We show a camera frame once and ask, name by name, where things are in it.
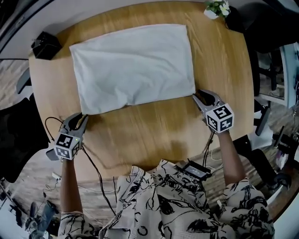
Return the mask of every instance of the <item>wooden table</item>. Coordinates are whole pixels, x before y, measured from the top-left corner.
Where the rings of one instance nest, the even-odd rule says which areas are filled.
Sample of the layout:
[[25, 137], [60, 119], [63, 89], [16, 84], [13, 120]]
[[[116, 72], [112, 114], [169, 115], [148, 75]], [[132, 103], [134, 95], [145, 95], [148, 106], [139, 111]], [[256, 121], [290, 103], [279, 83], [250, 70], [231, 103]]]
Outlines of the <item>wooden table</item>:
[[[99, 35], [149, 24], [185, 24], [192, 48], [195, 84], [216, 92], [235, 112], [233, 139], [253, 131], [253, 82], [242, 34], [226, 29], [222, 19], [210, 20], [204, 4], [155, 2], [99, 14], [58, 34], [63, 48], [51, 61], [29, 57], [31, 82], [42, 121], [65, 119], [80, 112], [78, 89], [69, 46]], [[124, 107], [92, 115], [84, 143], [103, 177], [126, 174], [131, 165], [155, 167], [161, 158], [185, 160], [199, 155], [210, 135], [191, 97]], [[59, 122], [48, 121], [55, 137]], [[215, 139], [211, 148], [219, 145]], [[80, 151], [75, 158], [78, 181], [98, 180]]]

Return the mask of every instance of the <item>white pot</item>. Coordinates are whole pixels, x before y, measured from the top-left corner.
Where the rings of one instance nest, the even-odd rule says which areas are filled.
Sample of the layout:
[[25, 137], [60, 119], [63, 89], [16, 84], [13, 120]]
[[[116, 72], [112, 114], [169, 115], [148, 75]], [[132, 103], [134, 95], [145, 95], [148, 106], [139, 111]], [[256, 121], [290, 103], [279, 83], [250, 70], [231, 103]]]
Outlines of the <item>white pot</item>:
[[219, 17], [211, 10], [205, 10], [204, 15], [206, 15], [210, 19], [216, 19], [217, 17]]

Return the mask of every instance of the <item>potted plant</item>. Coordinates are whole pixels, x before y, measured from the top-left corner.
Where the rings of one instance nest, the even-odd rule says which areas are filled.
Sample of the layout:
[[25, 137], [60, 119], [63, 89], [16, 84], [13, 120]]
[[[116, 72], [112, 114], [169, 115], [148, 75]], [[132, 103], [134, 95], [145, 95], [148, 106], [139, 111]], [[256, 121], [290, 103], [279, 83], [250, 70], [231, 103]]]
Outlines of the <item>potted plant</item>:
[[206, 1], [206, 5], [204, 14], [210, 19], [216, 19], [219, 16], [226, 17], [230, 13], [229, 4], [226, 0]]

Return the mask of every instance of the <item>shirt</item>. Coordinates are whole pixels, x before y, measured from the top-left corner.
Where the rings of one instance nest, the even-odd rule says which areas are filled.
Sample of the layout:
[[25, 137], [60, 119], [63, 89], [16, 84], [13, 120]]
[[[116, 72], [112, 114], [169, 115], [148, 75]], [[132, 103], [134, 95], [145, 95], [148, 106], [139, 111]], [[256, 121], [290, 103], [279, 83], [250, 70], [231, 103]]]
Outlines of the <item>shirt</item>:
[[[211, 214], [200, 179], [161, 160], [152, 173], [133, 166], [118, 180], [116, 216], [100, 239], [272, 238], [267, 201], [245, 178], [228, 185], [219, 218]], [[95, 239], [94, 227], [78, 212], [63, 213], [60, 239]]]

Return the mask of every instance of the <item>forearm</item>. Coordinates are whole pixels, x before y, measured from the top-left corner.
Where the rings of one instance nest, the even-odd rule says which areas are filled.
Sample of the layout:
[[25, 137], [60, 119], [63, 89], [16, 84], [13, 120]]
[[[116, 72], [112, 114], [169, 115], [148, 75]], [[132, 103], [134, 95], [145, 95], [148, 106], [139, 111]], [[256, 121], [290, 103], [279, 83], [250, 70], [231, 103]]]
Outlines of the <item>forearm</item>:
[[60, 202], [62, 212], [83, 212], [77, 185], [74, 160], [64, 159], [60, 187]]
[[244, 167], [228, 131], [218, 134], [225, 184], [239, 182], [246, 177]]

